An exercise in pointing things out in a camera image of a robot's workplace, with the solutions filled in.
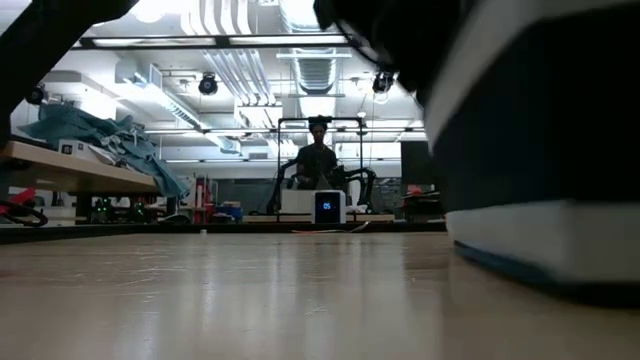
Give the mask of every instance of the ceiling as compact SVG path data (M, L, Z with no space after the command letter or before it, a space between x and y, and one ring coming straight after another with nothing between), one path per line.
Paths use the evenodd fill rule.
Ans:
M232 9L237 0L215 0L216 6L221 1L229 1ZM296 6L311 4L311 0L281 0L298 1ZM150 13L157 9L164 9L164 16L158 21L145 23L133 14L127 14L121 19L109 23L94 26L86 35L98 37L117 36L184 36L181 27L181 14L185 5L184 1L177 0L142 0L146 2L144 9L138 9L138 13ZM248 24L253 34L276 34L284 30L283 20L279 6L262 6L261 3L274 4L272 0L249 0ZM4 29L15 19L29 0L3 0L0 2L0 30ZM283 103L283 112L286 116L302 116L300 111L300 95L292 60L279 59L278 54L288 54L290 49L261 49L258 50L264 72L269 80L276 99ZM337 74L339 79L337 90L331 96L335 99L334 116L356 116L366 113L365 120L369 127L408 127L421 126L416 119L421 118L421 110L415 105L414 99L407 95L399 87L392 87L388 95L375 97L371 91L373 68L362 61L350 50L339 50L344 58L337 60ZM211 71L211 67L205 60L200 50L145 50L145 51L120 51L117 53L107 51L70 51L56 66L55 70L76 71L99 83L110 93L115 94L114 100L118 103L118 111L133 114L137 121L145 123L147 129L160 129L180 127L187 128L184 122L178 122L168 111L164 110L156 102L150 101L144 96L138 96L135 92L127 91L128 87L117 84L115 81L115 64L121 59L135 59L143 64L154 64L163 74L163 87L171 92L199 116L206 117L212 127L238 127L232 116L235 111L236 99L231 92L218 81L219 90L215 95L203 96L198 91L198 83L204 72ZM65 88L57 86L56 91L64 92ZM322 98L312 98L307 101L314 103L323 101ZM285 136L296 145L305 145L306 134L290 134ZM358 141L356 134L333 134L333 142ZM365 141L389 142L401 138L424 138L424 134L401 133L370 133ZM261 137L243 139L243 145L266 145ZM163 137L163 146L206 146L213 145L204 137L193 136L168 136Z

